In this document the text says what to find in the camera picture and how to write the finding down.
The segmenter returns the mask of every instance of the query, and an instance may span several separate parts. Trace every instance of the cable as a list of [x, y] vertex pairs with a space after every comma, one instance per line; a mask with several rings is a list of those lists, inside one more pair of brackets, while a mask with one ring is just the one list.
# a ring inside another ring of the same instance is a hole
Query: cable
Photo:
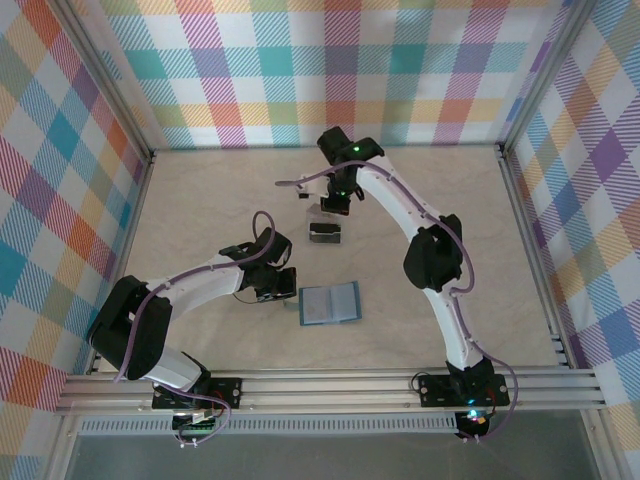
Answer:
[[260, 303], [260, 302], [247, 302], [245, 300], [242, 300], [240, 297], [238, 297], [235, 293], [232, 293], [233, 298], [235, 298], [236, 300], [238, 300], [241, 303], [246, 303], [247, 305], [255, 305], [256, 303]]
[[467, 327], [467, 324], [464, 321], [464, 317], [460, 309], [460, 301], [458, 299], [458, 296], [455, 294], [459, 295], [459, 294], [471, 292], [471, 290], [473, 290], [473, 287], [475, 287], [475, 284], [476, 284], [476, 274], [473, 268], [473, 263], [471, 262], [471, 256], [469, 255], [469, 252], [467, 251], [465, 246], [462, 244], [462, 240], [460, 239], [460, 237], [458, 237], [458, 235], [456, 235], [456, 233], [447, 224], [445, 224], [439, 218], [435, 218], [433, 215], [427, 212], [427, 210], [420, 203], [420, 201], [413, 196], [413, 194], [401, 181], [399, 181], [386, 169], [373, 163], [363, 162], [361, 160], [350, 160], [348, 162], [340, 163], [338, 165], [333, 165], [332, 167], [326, 168], [321, 172], [311, 175], [310, 177], [301, 178], [299, 180], [278, 181], [276, 182], [276, 186], [278, 187], [299, 186], [304, 183], [311, 182], [316, 178], [323, 177], [325, 175], [328, 175], [329, 173], [334, 173], [334, 172], [337, 172], [338, 170], [341, 170], [343, 168], [350, 167], [350, 166], [360, 166], [364, 168], [369, 168], [383, 175], [387, 181], [395, 185], [404, 194], [407, 200], [409, 200], [409, 202], [418, 210], [418, 212], [420, 212], [420, 215], [423, 218], [426, 218], [427, 220], [438, 225], [445, 232], [447, 232], [447, 234], [451, 237], [451, 239], [454, 241], [454, 243], [462, 253], [464, 262], [466, 263], [467, 269], [469, 270], [469, 285], [467, 285], [464, 288], [452, 287], [450, 290], [450, 292], [452, 293], [451, 297], [453, 299], [453, 307], [455, 309], [456, 315], [460, 319], [460, 327], [462, 329], [462, 333], [465, 336], [465, 340], [467, 340], [471, 346], [475, 347], [482, 355], [484, 355], [489, 360], [497, 363], [498, 365], [502, 365], [505, 369], [507, 369], [507, 371], [513, 378], [513, 399], [511, 401], [511, 405], [509, 406], [509, 411], [507, 412], [507, 416], [505, 417], [505, 419], [502, 422], [500, 422], [500, 424], [492, 432], [489, 432], [487, 435], [484, 436], [485, 439], [490, 438], [491, 436], [495, 435], [497, 432], [502, 430], [504, 426], [510, 421], [511, 416], [513, 415], [513, 411], [515, 410], [516, 404], [518, 402], [518, 392], [519, 392], [518, 378], [516, 376], [516, 372], [513, 370], [513, 368], [511, 368], [511, 366], [509, 366], [507, 363], [503, 362], [502, 360], [497, 359], [493, 355], [490, 355], [489, 353], [487, 353], [486, 350], [480, 347], [480, 345], [478, 345], [478, 343], [475, 340], [473, 340], [473, 336], [471, 335], [471, 332], [469, 331], [469, 328]]
[[114, 378], [113, 380], [114, 383], [119, 382], [122, 379], [122, 377], [127, 373], [127, 370], [129, 369], [129, 362], [131, 361], [131, 354], [133, 353], [133, 345], [135, 343], [138, 327], [140, 326], [140, 318], [142, 317], [142, 312], [144, 312], [144, 309], [147, 308], [147, 305], [149, 304], [149, 302], [153, 297], [155, 297], [158, 293], [168, 288], [169, 285], [175, 285], [180, 280], [184, 280], [185, 278], [191, 277], [192, 275], [196, 275], [198, 273], [206, 272], [210, 270], [219, 270], [221, 268], [236, 267], [238, 265], [242, 265], [243, 263], [251, 262], [256, 258], [259, 258], [262, 255], [264, 255], [271, 248], [271, 245], [273, 245], [273, 241], [275, 240], [275, 237], [276, 237], [276, 224], [273, 221], [273, 217], [269, 215], [268, 212], [265, 212], [264, 210], [258, 210], [256, 213], [253, 214], [253, 219], [251, 220], [251, 228], [255, 235], [256, 220], [260, 215], [264, 215], [265, 217], [267, 217], [267, 220], [269, 220], [269, 223], [271, 224], [271, 235], [269, 236], [269, 241], [267, 242], [267, 244], [258, 253], [234, 262], [218, 263], [215, 265], [202, 265], [200, 267], [187, 270], [186, 272], [182, 272], [176, 275], [175, 277], [170, 278], [166, 282], [158, 285], [151, 292], [149, 292], [149, 294], [146, 297], [144, 297], [144, 299], [140, 303], [140, 306], [138, 307], [138, 310], [136, 310], [136, 315], [131, 324], [131, 330], [129, 332], [129, 341], [127, 342], [127, 348], [124, 352], [124, 358], [122, 359], [122, 365], [120, 367], [120, 370], [118, 371], [116, 378]]
[[429, 376], [429, 377], [433, 378], [433, 380], [434, 380], [438, 385], [440, 385], [440, 388], [441, 388], [443, 391], [445, 391], [445, 392], [446, 392], [447, 390], [452, 390], [452, 389], [453, 389], [453, 387], [451, 387], [451, 386], [447, 387], [446, 385], [444, 385], [444, 384], [443, 384], [443, 383], [442, 383], [438, 378], [436, 378], [435, 376], [431, 375], [431, 374], [430, 374], [430, 373], [428, 373], [428, 372], [418, 372], [418, 373], [416, 373], [413, 377], [411, 377], [411, 380], [409, 381], [409, 388], [411, 388], [411, 390], [413, 390], [414, 392], [416, 392], [416, 393], [418, 393], [418, 394], [420, 393], [420, 390], [418, 390], [417, 388], [415, 388], [413, 385], [414, 385], [414, 382], [416, 381], [416, 378], [418, 378], [420, 375], [427, 375], [427, 376]]
[[[214, 390], [213, 394], [214, 394], [214, 395], [217, 395], [218, 397], [220, 397], [220, 399], [221, 399], [221, 400], [224, 400], [224, 397], [222, 396], [222, 394], [221, 394], [218, 390]], [[217, 418], [220, 418], [220, 417], [222, 416], [222, 414], [223, 414], [223, 413], [224, 413], [224, 406], [223, 406], [222, 408], [220, 408], [220, 413], [218, 414], [218, 417], [217, 417]]]
[[493, 417], [496, 414], [497, 407], [496, 394], [490, 388], [487, 388], [487, 393], [489, 393], [489, 396], [491, 397], [491, 403], [493, 404], [493, 408], [491, 410], [491, 413], [489, 414], [489, 417]]
[[194, 447], [197, 447], [198, 445], [203, 444], [207, 440], [210, 440], [213, 437], [215, 437], [216, 435], [218, 435], [218, 433], [220, 433], [220, 431], [224, 427], [227, 426], [227, 424], [229, 423], [229, 420], [231, 420], [231, 405], [229, 405], [224, 400], [221, 400], [221, 399], [216, 398], [216, 397], [209, 397], [207, 395], [199, 395], [197, 393], [183, 392], [179, 388], [172, 387], [171, 385], [167, 385], [167, 384], [161, 383], [161, 382], [156, 382], [156, 383], [158, 383], [158, 385], [166, 388], [170, 392], [173, 392], [173, 393], [175, 393], [177, 395], [180, 395], [180, 396], [183, 396], [183, 397], [193, 398], [195, 400], [205, 400], [205, 401], [208, 401], [208, 402], [211, 402], [211, 403], [217, 403], [218, 405], [221, 405], [224, 408], [225, 412], [227, 412], [227, 415], [225, 416], [224, 421], [215, 430], [213, 430], [211, 433], [205, 435], [200, 440], [196, 440], [195, 438], [193, 438], [193, 441], [187, 442], [184, 439], [184, 437], [182, 436], [182, 431], [184, 430], [186, 425], [183, 425], [182, 427], [180, 427], [178, 429], [178, 434], [177, 434], [178, 441], [180, 442], [180, 448], [184, 448], [185, 445], [193, 445]]

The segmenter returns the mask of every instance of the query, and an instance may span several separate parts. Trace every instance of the plaid fabric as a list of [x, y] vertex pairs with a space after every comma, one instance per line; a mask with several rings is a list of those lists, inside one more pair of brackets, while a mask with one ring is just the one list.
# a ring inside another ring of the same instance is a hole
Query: plaid fabric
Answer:
[[13, 480], [35, 477], [83, 364], [142, 162], [46, 1], [0, 10], [0, 479]]
[[494, 142], [569, 3], [75, 2], [148, 136], [171, 148], [314, 145], [333, 125], [385, 145]]
[[572, 347], [640, 478], [638, 25], [637, 0], [597, 3], [515, 167]]
[[531, 88], [533, 87], [535, 80], [538, 76], [538, 72], [540, 71], [540, 68], [542, 67], [542, 65], [544, 64], [544, 61], [549, 55], [549, 51], [551, 50], [551, 46], [553, 45], [553, 42], [558, 37], [558, 33], [560, 33], [560, 30], [562, 30], [562, 27], [564, 26], [565, 21], [567, 20], [567, 15], [569, 14], [569, 9], [571, 8], [572, 4], [573, 4], [573, 0], [564, 0], [562, 2], [562, 7], [560, 8], [560, 11], [556, 15], [556, 18], [554, 19], [553, 24], [551, 25], [551, 28], [547, 32], [547, 36], [545, 37], [544, 42], [542, 42], [542, 46], [540, 47], [540, 50], [538, 51], [538, 54], [536, 55], [535, 60], [531, 64], [531, 67], [527, 72], [527, 76], [525, 77], [525, 80], [522, 83], [522, 86], [520, 87], [518, 96], [513, 102], [511, 110], [509, 110], [509, 115], [507, 115], [507, 120], [502, 126], [502, 130], [500, 131], [500, 135], [498, 136], [498, 142], [504, 142], [506, 140], [507, 135], [509, 134], [509, 130], [511, 130], [511, 127], [513, 126], [514, 120], [518, 117], [518, 113], [520, 113], [520, 108], [522, 107], [522, 103], [524, 102], [525, 98], [527, 98], [527, 95], [529, 95], [529, 92], [531, 91]]

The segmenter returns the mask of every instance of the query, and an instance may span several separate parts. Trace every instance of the metal vent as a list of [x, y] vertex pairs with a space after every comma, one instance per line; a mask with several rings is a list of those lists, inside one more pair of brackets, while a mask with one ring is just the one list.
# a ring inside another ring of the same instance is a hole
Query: metal vent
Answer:
[[[222, 433], [250, 435], [354, 435], [371, 433], [454, 433], [453, 413], [361, 415], [236, 414]], [[162, 435], [171, 432], [171, 417], [87, 417], [80, 435]]]
[[171, 432], [171, 416], [86, 417], [80, 435], [161, 435]]
[[438, 414], [245, 415], [232, 417], [227, 434], [340, 435], [370, 433], [453, 433], [455, 416]]

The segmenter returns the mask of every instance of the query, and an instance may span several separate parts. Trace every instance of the table surface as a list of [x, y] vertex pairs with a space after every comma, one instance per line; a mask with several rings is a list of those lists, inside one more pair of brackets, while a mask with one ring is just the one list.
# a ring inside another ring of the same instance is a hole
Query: table surface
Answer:
[[[477, 272], [477, 286], [466, 296], [468, 321], [481, 344], [514, 365], [556, 364], [493, 149], [402, 147], [387, 155], [425, 201], [462, 220]], [[318, 149], [158, 156], [127, 273], [164, 277], [251, 241], [253, 212], [264, 209], [293, 242], [289, 265], [297, 268], [298, 287], [357, 280], [363, 313], [353, 323], [301, 327], [298, 312], [282, 302], [245, 305], [225, 296], [176, 319], [168, 345], [211, 369], [443, 366], [444, 342], [431, 306], [402, 269], [407, 240], [382, 207], [354, 198], [351, 215], [342, 218], [343, 244], [312, 244], [311, 201], [274, 186], [326, 166]], [[239, 296], [254, 300], [251, 290]]]

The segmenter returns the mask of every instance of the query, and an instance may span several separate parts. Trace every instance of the robotic arm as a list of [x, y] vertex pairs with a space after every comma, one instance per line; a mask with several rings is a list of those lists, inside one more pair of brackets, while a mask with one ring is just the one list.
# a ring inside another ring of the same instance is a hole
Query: robotic arm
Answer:
[[[367, 192], [398, 223], [409, 241], [403, 264], [405, 274], [431, 303], [446, 345], [446, 380], [453, 394], [450, 404], [436, 405], [480, 404], [487, 400], [488, 390], [506, 392], [504, 377], [495, 374], [492, 360], [512, 370], [478, 346], [464, 320], [465, 309], [458, 294], [471, 289], [473, 271], [462, 245], [460, 220], [455, 215], [442, 216], [424, 202], [397, 175], [372, 139], [351, 142], [335, 127], [320, 137], [318, 146], [331, 168], [277, 185], [295, 186], [301, 198], [318, 195], [324, 211], [341, 215], [349, 214], [353, 194], [363, 200]], [[255, 242], [225, 248], [209, 262], [175, 277], [149, 282], [133, 276], [119, 280], [89, 331], [91, 345], [116, 368], [122, 370], [124, 365], [129, 380], [147, 378], [166, 386], [156, 390], [162, 398], [169, 399], [164, 408], [197, 409], [208, 405], [202, 399], [207, 398], [204, 395], [210, 398], [217, 384], [203, 365], [186, 353], [165, 346], [169, 323], [214, 298], [248, 287], [255, 289], [258, 302], [295, 296], [295, 269], [283, 268], [291, 242], [275, 232], [271, 222], [271, 228], [256, 236]], [[465, 289], [459, 287], [463, 258], [471, 279]], [[434, 385], [433, 390], [437, 391], [443, 385], [441, 380], [444, 379], [427, 376], [420, 381], [424, 388], [428, 386], [427, 390]], [[435, 401], [442, 400], [437, 394], [436, 397]], [[429, 401], [421, 394], [423, 406], [434, 406]], [[497, 402], [508, 403], [506, 393]]]
[[[98, 313], [88, 340], [109, 363], [121, 369], [134, 313], [146, 297], [157, 291], [139, 319], [126, 377], [146, 378], [182, 392], [209, 394], [208, 369], [186, 353], [165, 345], [170, 322], [214, 298], [248, 287], [254, 288], [259, 303], [295, 296], [296, 270], [283, 268], [291, 247], [286, 237], [266, 228], [255, 242], [220, 250], [208, 262], [180, 275], [149, 282], [124, 277], [115, 284]], [[263, 254], [251, 260], [263, 250]], [[215, 267], [223, 264], [226, 265], [223, 268]]]
[[473, 340], [463, 318], [464, 305], [456, 298], [463, 260], [460, 220], [455, 215], [442, 216], [424, 202], [372, 139], [351, 142], [334, 127], [320, 137], [318, 146], [332, 168], [277, 184], [295, 186], [301, 198], [320, 196], [322, 210], [331, 213], [348, 215], [351, 196], [362, 201], [365, 192], [384, 207], [410, 243], [404, 271], [434, 310], [445, 341], [452, 387], [465, 401], [483, 396], [495, 374], [490, 359]]

